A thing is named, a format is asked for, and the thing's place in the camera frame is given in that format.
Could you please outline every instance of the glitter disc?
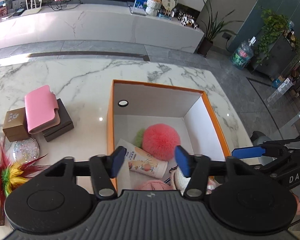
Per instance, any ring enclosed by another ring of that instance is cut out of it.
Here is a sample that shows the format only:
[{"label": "glitter disc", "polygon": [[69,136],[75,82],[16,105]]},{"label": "glitter disc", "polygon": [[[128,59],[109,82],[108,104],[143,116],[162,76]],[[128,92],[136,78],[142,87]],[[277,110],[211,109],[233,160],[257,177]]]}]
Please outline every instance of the glitter disc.
[{"label": "glitter disc", "polygon": [[18,163],[29,163],[39,157],[39,145],[30,137],[23,141],[17,141],[13,148],[13,158]]}]

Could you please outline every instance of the round hole in box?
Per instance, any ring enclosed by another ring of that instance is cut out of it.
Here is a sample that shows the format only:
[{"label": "round hole in box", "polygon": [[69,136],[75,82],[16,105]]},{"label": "round hole in box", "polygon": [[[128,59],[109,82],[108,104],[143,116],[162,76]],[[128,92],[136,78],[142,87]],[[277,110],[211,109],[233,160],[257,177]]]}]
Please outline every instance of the round hole in box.
[{"label": "round hole in box", "polygon": [[128,104],[129,103],[127,100],[121,100],[118,102],[118,106],[120,106],[120,107],[126,107]]}]

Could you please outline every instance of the white router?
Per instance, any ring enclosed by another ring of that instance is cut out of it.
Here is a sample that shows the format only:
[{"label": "white router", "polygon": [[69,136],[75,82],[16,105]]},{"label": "white router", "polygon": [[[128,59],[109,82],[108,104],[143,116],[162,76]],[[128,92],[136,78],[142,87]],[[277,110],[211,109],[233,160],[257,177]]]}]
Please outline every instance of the white router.
[{"label": "white router", "polygon": [[23,12],[22,16],[29,15],[29,14],[35,14],[35,13],[40,12],[41,5],[42,5],[42,0],[40,0],[40,7],[37,7],[37,4],[36,4],[35,0],[33,0],[33,1],[34,1],[34,8],[32,8],[32,0],[31,0],[31,8],[29,9],[28,2],[26,0],[27,10]]}]

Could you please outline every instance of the green feather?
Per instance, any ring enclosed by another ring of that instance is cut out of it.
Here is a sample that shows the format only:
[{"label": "green feather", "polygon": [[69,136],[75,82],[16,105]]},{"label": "green feather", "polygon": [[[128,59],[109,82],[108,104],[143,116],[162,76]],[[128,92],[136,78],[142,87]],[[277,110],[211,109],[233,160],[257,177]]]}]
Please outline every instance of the green feather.
[{"label": "green feather", "polygon": [[6,168],[5,170],[2,171],[1,180],[2,180],[2,188],[4,190],[4,193],[5,193],[6,197],[7,197],[9,195],[9,193],[7,192],[7,185],[8,185],[8,182],[10,180],[10,170],[9,170],[9,168]]},{"label": "green feather", "polygon": [[143,134],[145,132],[145,129],[140,129],[137,134],[136,137],[134,138],[134,145],[141,148],[142,147],[142,140],[143,140]]}]

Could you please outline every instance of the open storage box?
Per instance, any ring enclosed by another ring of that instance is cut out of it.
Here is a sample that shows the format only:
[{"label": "open storage box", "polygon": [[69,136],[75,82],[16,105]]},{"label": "open storage box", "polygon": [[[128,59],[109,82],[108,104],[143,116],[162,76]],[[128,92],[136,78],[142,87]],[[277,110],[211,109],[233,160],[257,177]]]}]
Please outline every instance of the open storage box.
[{"label": "open storage box", "polygon": [[[125,100],[126,107],[119,106]],[[120,139],[133,144],[137,132],[164,123],[179,134],[181,146],[190,154],[202,154],[215,161],[230,156],[226,140],[204,91],[161,84],[114,80],[107,115],[107,151],[111,154]],[[170,177],[176,161],[170,160],[162,181]],[[155,179],[129,171],[127,162],[112,182],[118,192]]]}]

